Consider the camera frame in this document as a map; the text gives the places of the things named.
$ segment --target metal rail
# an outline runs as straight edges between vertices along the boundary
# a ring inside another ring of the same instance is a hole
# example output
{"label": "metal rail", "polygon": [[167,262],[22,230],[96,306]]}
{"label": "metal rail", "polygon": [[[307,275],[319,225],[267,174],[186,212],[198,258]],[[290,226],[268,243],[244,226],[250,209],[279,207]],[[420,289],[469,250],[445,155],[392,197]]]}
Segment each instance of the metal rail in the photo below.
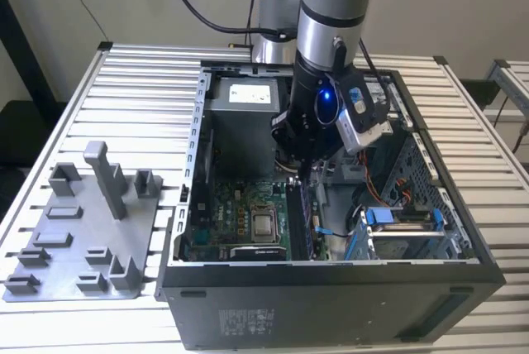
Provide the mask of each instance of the metal rail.
{"label": "metal rail", "polygon": [[529,119],[529,62],[495,60],[487,74]]}
{"label": "metal rail", "polygon": [[[114,45],[98,53],[50,141],[0,224],[0,281],[12,273],[50,196],[57,161],[91,173],[82,152],[105,140],[125,174],[151,168],[164,178],[141,296],[133,300],[4,303],[0,347],[42,352],[183,352],[169,307],[154,300],[165,228],[179,201],[200,60],[248,60],[247,50]],[[450,68],[432,58],[374,55],[397,69],[424,116],[507,284],[433,345],[376,352],[529,351],[529,189],[527,174],[475,107]],[[367,67],[357,58],[359,67]],[[4,287],[0,285],[0,297]],[[302,349],[350,352],[353,347]],[[371,352],[365,348],[361,352]]]}

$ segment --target white wall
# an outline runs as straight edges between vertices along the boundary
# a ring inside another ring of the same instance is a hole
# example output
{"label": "white wall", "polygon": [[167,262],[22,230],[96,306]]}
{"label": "white wall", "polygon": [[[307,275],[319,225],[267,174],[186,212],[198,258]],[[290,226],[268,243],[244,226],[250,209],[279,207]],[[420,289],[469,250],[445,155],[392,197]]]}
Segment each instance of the white wall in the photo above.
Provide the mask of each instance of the white wall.
{"label": "white wall", "polygon": [[[244,26],[249,0],[191,0],[214,22]],[[226,45],[179,0],[85,0],[112,41]],[[11,0],[50,86],[74,90],[102,39],[79,0]],[[481,78],[493,58],[529,60],[527,0],[371,0],[365,40],[373,52],[444,55],[462,77]]]}

